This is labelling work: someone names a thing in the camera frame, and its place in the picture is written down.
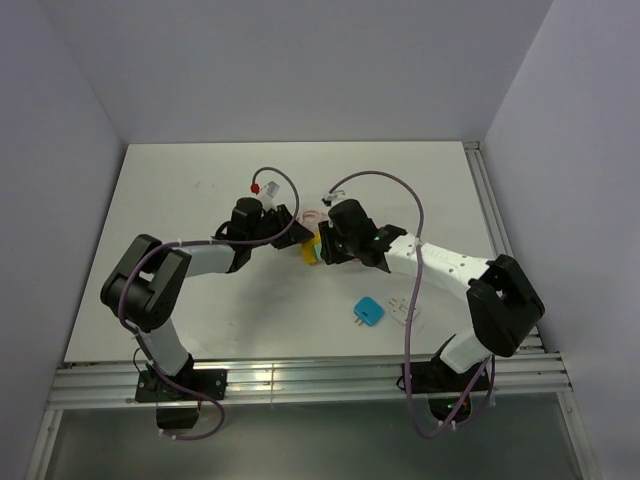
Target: table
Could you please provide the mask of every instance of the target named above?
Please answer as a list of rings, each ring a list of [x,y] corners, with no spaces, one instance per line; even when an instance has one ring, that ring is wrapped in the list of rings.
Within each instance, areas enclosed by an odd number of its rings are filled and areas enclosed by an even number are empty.
[[[469,165],[460,142],[325,142],[131,145],[120,173],[66,352],[67,362],[129,360],[131,334],[99,301],[100,288],[133,238],[202,239],[229,219],[235,201],[249,195],[252,173],[270,165],[296,183],[303,209],[337,180],[378,169],[411,184],[426,211],[423,239],[473,256],[493,255]],[[276,197],[293,210],[286,182]],[[417,210],[393,182],[377,177],[344,187],[378,225],[414,231]],[[375,327],[356,326],[354,304],[370,296],[384,304],[408,296],[413,279],[356,262],[308,266],[297,246],[257,249],[231,275],[185,282],[173,314],[178,334],[196,359],[286,359],[398,355],[403,327],[386,315]],[[470,323],[467,306],[423,284],[412,351],[434,353]]]

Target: wall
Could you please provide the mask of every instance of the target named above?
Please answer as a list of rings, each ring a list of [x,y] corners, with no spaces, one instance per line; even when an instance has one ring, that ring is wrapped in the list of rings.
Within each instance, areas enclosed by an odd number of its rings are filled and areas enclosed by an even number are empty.
[[[41,7],[0,15],[0,470],[21,478],[122,158]]]
[[[606,478],[640,471],[640,3],[556,0],[485,141]]]
[[[551,0],[40,0],[128,143],[483,138]]]

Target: yellow object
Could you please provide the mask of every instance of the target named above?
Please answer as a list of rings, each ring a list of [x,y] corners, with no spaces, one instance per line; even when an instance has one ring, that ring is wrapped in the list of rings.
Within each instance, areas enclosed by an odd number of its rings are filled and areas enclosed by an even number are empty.
[[[308,265],[315,265],[320,261],[319,258],[316,257],[314,247],[320,243],[320,233],[316,233],[314,237],[308,242],[304,242],[302,244],[302,259]]]

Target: blue object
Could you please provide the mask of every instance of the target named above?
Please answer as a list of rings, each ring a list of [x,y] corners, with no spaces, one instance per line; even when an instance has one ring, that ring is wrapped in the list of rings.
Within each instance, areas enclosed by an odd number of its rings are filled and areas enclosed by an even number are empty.
[[[356,314],[360,322],[373,327],[384,316],[384,308],[378,305],[373,298],[362,297],[362,300],[353,307],[353,313]]]

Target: purple cable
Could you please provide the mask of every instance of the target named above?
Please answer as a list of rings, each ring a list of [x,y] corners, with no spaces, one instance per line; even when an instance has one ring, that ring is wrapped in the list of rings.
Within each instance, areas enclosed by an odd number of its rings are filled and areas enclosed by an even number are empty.
[[[207,402],[211,402],[220,411],[220,420],[218,421],[218,424],[215,427],[213,427],[213,429],[209,430],[206,433],[202,433],[200,435],[173,435],[173,434],[168,433],[168,432],[163,432],[168,437],[175,438],[176,440],[202,440],[203,438],[210,437],[211,435],[216,433],[218,430],[220,430],[222,428],[222,425],[223,425],[224,420],[225,420],[224,407],[219,402],[217,402],[213,398],[209,397],[208,395],[205,395],[205,394],[200,393],[200,392],[196,392],[195,390],[191,390],[189,388],[183,387],[182,385],[178,385],[177,383],[175,383],[173,380],[171,380],[169,378],[169,376],[166,374],[166,372],[164,372],[162,370],[162,368],[160,368],[160,366],[154,361],[153,355],[151,355],[151,352],[149,351],[149,349],[145,345],[144,340],[142,340],[140,335],[138,335],[138,330],[136,328],[132,327],[131,325],[127,324],[126,315],[125,315],[125,311],[124,311],[125,310],[125,307],[124,307],[125,298],[127,297],[127,293],[129,292],[129,289],[131,288],[131,285],[133,284],[133,281],[138,277],[138,275],[142,271],[144,265],[149,261],[149,259],[151,259],[154,255],[156,255],[158,252],[160,252],[162,250],[165,250],[167,248],[197,247],[197,246],[202,246],[202,245],[265,245],[265,244],[273,242],[274,240],[277,240],[282,235],[287,233],[289,231],[289,229],[295,223],[296,217],[298,216],[298,212],[300,210],[300,195],[298,194],[298,189],[296,188],[295,184],[289,178],[288,175],[286,175],[283,171],[281,171],[281,170],[279,170],[277,168],[274,168],[274,167],[262,167],[262,168],[259,168],[258,170],[256,170],[256,172],[253,174],[253,177],[251,179],[251,183],[256,183],[256,179],[257,179],[258,175],[260,173],[262,173],[262,172],[265,172],[265,171],[275,172],[278,175],[282,176],[282,178],[284,178],[287,181],[287,183],[291,186],[291,190],[293,191],[293,196],[295,198],[295,202],[296,202],[295,210],[293,212],[291,220],[289,221],[287,226],[284,227],[284,229],[282,231],[280,231],[279,233],[277,233],[275,235],[272,235],[269,238],[265,238],[263,240],[246,240],[245,241],[245,240],[209,239],[209,240],[192,240],[192,241],[188,241],[188,242],[167,242],[167,243],[163,243],[162,245],[159,245],[159,246],[151,249],[144,257],[142,257],[142,260],[140,260],[140,262],[138,262],[138,264],[135,266],[135,268],[131,272],[131,275],[129,275],[129,278],[127,278],[127,280],[126,280],[126,282],[124,284],[124,287],[122,288],[122,293],[120,294],[120,298],[118,300],[118,320],[120,321],[120,324],[124,328],[126,328],[127,330],[129,330],[131,333],[133,333],[135,335],[136,340],[138,341],[138,344],[140,345],[140,349],[146,355],[147,359],[150,362],[152,362],[154,370],[156,371],[158,376],[162,379],[162,381],[165,382],[166,384],[168,384],[169,386],[173,387],[174,389],[180,391],[180,392],[183,392],[183,393],[186,393],[186,394],[189,394],[189,395],[193,395],[194,397],[199,398],[201,400],[205,400]]]
[[[338,183],[336,183],[333,187],[329,189],[329,193],[332,193],[333,191],[336,190],[336,188],[348,182],[349,180],[356,177],[361,177],[363,175],[377,175],[377,176],[389,178],[399,183],[400,185],[402,185],[411,194],[413,199],[416,201],[416,205],[418,206],[418,228],[416,230],[416,237],[418,238],[418,241],[421,241],[420,237],[422,235],[422,227],[424,226],[424,208],[422,207],[422,202],[420,201],[420,197],[418,197],[418,194],[415,192],[415,190],[411,188],[411,186],[409,186],[409,184],[407,184],[404,180],[396,177],[395,175],[392,175],[386,172],[381,172],[379,170],[364,170],[361,172],[356,172],[343,178]],[[436,428],[434,431],[427,432],[423,430],[422,426],[420,425],[420,422],[418,421],[418,415],[416,413],[415,404],[413,402],[413,392],[411,391],[411,326],[413,324],[413,312],[415,310],[416,302],[418,301],[418,294],[420,293],[420,285],[422,283],[422,273],[424,270],[424,260],[422,258],[421,248],[416,248],[416,257],[418,259],[418,271],[416,273],[416,282],[414,284],[413,293],[411,294],[411,300],[409,302],[409,313],[407,314],[407,324],[405,327],[405,334],[404,334],[404,379],[405,379],[404,386],[405,386],[405,392],[407,395],[407,403],[409,405],[409,413],[411,415],[411,422],[413,423],[413,428],[418,433],[418,435],[420,435],[422,438],[433,439],[438,435],[440,435],[447,428],[447,426],[451,424],[452,420],[458,414],[458,411],[460,410],[460,408],[462,408],[462,405],[464,404],[466,398],[471,393],[471,390],[475,386],[476,382],[482,376],[482,373],[484,372],[487,364],[489,363],[489,358],[487,357],[482,362],[482,364],[476,371],[475,375],[469,381],[467,388],[465,388],[465,390],[462,392],[462,394],[460,395],[460,398],[456,402],[456,405],[454,406],[451,413],[449,413],[445,421],[441,425],[439,425],[438,428]],[[469,421],[471,421],[473,418],[476,417],[477,413],[484,410],[484,408],[486,408],[486,406],[489,403],[489,398],[491,397],[491,394],[493,392],[493,385],[495,382],[495,357],[492,356],[491,359],[492,359],[491,360],[492,362],[491,378],[489,381],[489,389],[487,390],[487,394],[484,398],[484,401],[482,402],[480,407],[469,416],[469,418],[460,422],[459,425],[464,425]]]

